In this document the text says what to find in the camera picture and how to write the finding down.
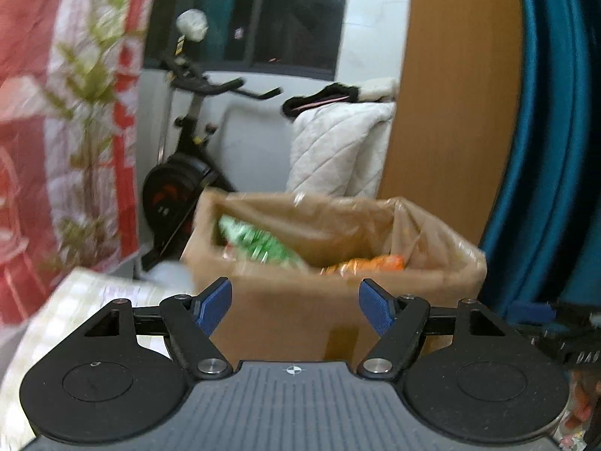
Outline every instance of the plastic bag liner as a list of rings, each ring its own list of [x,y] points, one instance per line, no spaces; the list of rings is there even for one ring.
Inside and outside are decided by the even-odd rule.
[[[224,259],[217,221],[228,214],[271,232],[314,270]],[[443,221],[403,198],[369,200],[309,194],[223,194],[205,190],[182,259],[198,290],[229,277],[233,303],[211,339],[229,359],[345,360],[357,365],[378,340],[358,304],[372,278],[393,295],[434,306],[476,297],[484,254]],[[329,277],[320,269],[351,258],[402,254],[407,268]]]

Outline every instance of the metal screw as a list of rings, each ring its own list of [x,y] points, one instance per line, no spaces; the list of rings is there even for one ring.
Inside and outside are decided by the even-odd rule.
[[[198,363],[196,368],[206,375],[218,375],[227,369],[227,363],[224,360],[219,360],[217,358],[209,358],[208,360],[202,360]]]
[[[364,361],[363,367],[370,373],[388,373],[393,369],[393,364],[383,358],[372,358]]]

